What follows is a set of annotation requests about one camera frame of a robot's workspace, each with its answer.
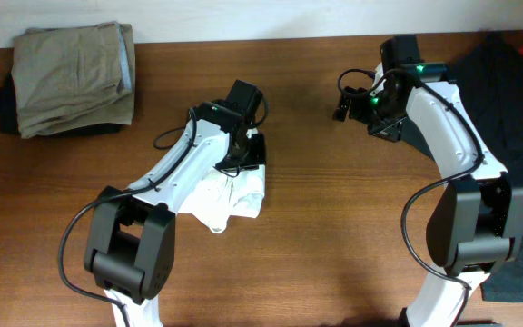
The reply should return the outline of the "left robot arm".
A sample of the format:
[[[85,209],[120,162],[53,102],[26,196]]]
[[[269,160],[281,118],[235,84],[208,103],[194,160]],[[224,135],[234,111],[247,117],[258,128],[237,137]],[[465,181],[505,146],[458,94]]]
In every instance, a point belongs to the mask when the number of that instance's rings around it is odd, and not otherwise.
[[[266,104],[258,87],[235,81],[226,98],[190,109],[182,136],[147,174],[99,194],[84,268],[104,289],[117,325],[160,325],[158,295],[174,263],[178,214],[212,233],[232,216],[259,215],[266,148],[255,115]]]

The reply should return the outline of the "white printed t-shirt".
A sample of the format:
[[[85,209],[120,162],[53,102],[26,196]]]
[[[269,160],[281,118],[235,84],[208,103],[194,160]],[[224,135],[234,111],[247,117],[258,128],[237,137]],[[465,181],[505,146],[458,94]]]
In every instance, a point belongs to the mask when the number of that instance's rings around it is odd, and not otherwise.
[[[212,233],[222,233],[231,216],[257,218],[265,197],[264,164],[229,177],[212,168],[184,200],[179,213],[192,214]]]

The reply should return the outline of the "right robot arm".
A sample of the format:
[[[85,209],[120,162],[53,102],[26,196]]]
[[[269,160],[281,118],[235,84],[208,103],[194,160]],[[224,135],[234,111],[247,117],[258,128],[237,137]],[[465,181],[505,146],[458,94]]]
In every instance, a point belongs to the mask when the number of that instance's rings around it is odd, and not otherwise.
[[[365,74],[369,89],[340,85],[336,121],[353,119],[370,135],[397,142],[406,122],[421,133],[440,178],[415,192],[400,217],[403,242],[427,276],[400,326],[455,326],[472,293],[504,263],[516,259],[523,236],[523,183],[489,150],[469,118],[459,88],[443,63],[427,63],[415,35],[380,46],[381,62]],[[408,236],[410,207],[424,193],[444,192],[429,218],[425,263]]]

